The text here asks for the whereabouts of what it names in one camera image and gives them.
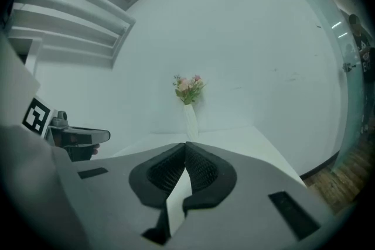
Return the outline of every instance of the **flower bouquet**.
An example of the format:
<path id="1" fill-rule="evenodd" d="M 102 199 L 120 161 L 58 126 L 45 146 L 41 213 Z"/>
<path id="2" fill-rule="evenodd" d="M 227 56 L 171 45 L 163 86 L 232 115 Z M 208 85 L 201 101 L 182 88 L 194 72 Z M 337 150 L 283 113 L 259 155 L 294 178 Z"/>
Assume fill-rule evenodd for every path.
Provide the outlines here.
<path id="1" fill-rule="evenodd" d="M 183 112 L 187 135 L 191 141 L 196 141 L 198 138 L 198 124 L 192 102 L 195 102 L 202 92 L 202 88 L 204 88 L 203 81 L 199 75 L 195 75 L 191 80 L 181 78 L 180 75 L 175 75 L 174 78 L 173 85 L 176 87 L 176 96 L 184 103 Z"/>
<path id="2" fill-rule="evenodd" d="M 185 104 L 195 102 L 204 87 L 203 81 L 199 75 L 195 75 L 191 80 L 181 78 L 180 75 L 175 75 L 175 82 L 173 85 L 176 87 L 176 95 Z"/>

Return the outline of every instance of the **white wall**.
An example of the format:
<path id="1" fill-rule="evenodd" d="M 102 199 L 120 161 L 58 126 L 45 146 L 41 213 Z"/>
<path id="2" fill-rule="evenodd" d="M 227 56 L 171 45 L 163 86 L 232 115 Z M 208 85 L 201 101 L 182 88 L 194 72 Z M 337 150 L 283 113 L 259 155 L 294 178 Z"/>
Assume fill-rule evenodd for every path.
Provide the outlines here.
<path id="1" fill-rule="evenodd" d="M 0 31 L 0 125 L 20 125 L 39 88 Z"/>
<path id="2" fill-rule="evenodd" d="M 118 59 L 142 61 L 134 85 L 149 98 L 152 132 L 185 130 L 173 75 L 200 74 L 208 82 L 196 106 L 201 131 L 254 124 L 299 174 L 333 154 L 338 71 L 304 0 L 139 0 L 128 12 L 137 24 Z"/>

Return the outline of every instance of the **light fixture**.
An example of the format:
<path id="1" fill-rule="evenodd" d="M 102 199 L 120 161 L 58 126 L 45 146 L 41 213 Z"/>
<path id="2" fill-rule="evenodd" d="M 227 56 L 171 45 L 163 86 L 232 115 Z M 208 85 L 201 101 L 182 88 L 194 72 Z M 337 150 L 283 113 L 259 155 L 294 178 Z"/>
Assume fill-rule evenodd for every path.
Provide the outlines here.
<path id="1" fill-rule="evenodd" d="M 341 21 L 335 25 L 332 26 L 332 28 L 335 28 L 337 25 L 340 25 L 341 24 Z"/>

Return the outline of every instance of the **white panel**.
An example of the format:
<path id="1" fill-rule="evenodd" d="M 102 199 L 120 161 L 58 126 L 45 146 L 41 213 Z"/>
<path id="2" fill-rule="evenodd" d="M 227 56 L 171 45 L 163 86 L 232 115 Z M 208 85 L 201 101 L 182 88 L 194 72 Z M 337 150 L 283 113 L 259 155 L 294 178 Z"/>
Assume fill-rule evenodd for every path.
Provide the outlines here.
<path id="1" fill-rule="evenodd" d="M 13 26 L 8 36 L 15 39 L 41 39 L 43 47 L 49 49 L 81 52 L 109 59 L 113 56 L 113 48 L 110 46 L 52 32 Z"/>
<path id="2" fill-rule="evenodd" d="M 44 46 L 42 51 L 38 55 L 38 62 L 37 62 L 37 72 L 38 74 L 38 69 L 43 68 L 43 65 L 48 62 L 52 64 L 56 64 L 59 67 L 67 67 L 68 69 L 70 68 L 81 68 L 83 71 L 85 69 L 83 66 L 91 67 L 91 68 L 107 68 L 111 69 L 112 68 L 112 58 L 111 57 L 106 57 L 106 56 L 100 56 L 100 55 L 87 55 L 87 53 L 83 53 L 77 50 L 72 50 L 72 49 L 65 49 L 65 48 L 60 48 L 56 46 Z M 60 76 L 61 74 L 56 70 L 56 76 Z M 86 86 L 87 83 L 82 83 L 81 80 L 78 80 L 77 78 L 72 78 L 69 81 L 69 86 L 74 87 L 78 83 L 81 84 L 81 86 L 75 90 L 72 88 L 72 90 L 76 91 L 76 94 L 81 93 L 81 89 Z M 103 90 L 103 86 L 96 86 L 98 91 Z"/>
<path id="3" fill-rule="evenodd" d="M 15 0 L 15 2 L 42 6 L 44 8 L 55 9 L 59 12 L 68 13 L 70 15 L 98 24 L 118 35 L 122 32 L 123 29 L 123 26 L 117 25 L 112 20 L 104 18 L 98 12 L 89 11 L 85 6 L 77 6 L 76 4 L 73 4 L 67 0 Z"/>
<path id="4" fill-rule="evenodd" d="M 29 49 L 28 58 L 26 59 L 25 67 L 35 76 L 36 64 L 40 49 L 43 47 L 43 37 L 40 39 L 33 39 Z"/>
<path id="5" fill-rule="evenodd" d="M 39 83 L 0 32 L 0 124 L 20 125 Z"/>
<path id="6" fill-rule="evenodd" d="M 117 36 L 109 35 L 95 28 L 80 24 L 76 20 L 65 20 L 51 14 L 30 12 L 24 9 L 15 10 L 14 13 L 13 26 L 79 37 L 109 47 L 112 47 L 117 39 Z"/>
<path id="7" fill-rule="evenodd" d="M 190 176 L 188 171 L 185 169 L 181 174 L 175 188 L 168 196 L 166 200 L 166 209 L 168 212 L 168 223 L 169 232 L 171 236 L 175 234 L 177 229 L 185 220 L 185 213 L 182 210 L 182 204 L 185 198 L 191 196 L 192 193 L 192 183 L 190 181 Z"/>

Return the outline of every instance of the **flower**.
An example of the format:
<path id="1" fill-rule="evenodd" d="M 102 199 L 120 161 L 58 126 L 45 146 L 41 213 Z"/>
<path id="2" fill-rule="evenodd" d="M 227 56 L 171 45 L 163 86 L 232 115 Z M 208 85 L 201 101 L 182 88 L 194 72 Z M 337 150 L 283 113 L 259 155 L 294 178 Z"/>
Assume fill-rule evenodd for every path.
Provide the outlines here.
<path id="1" fill-rule="evenodd" d="M 185 104 L 191 104 L 195 102 L 197 97 L 200 95 L 204 84 L 199 75 L 195 75 L 191 79 L 186 79 L 185 77 L 181 78 L 180 75 L 175 75 L 175 86 L 176 96 L 181 99 Z"/>
<path id="2" fill-rule="evenodd" d="M 181 79 L 181 83 L 179 86 L 180 91 L 187 90 L 189 88 L 189 82 L 186 78 Z"/>

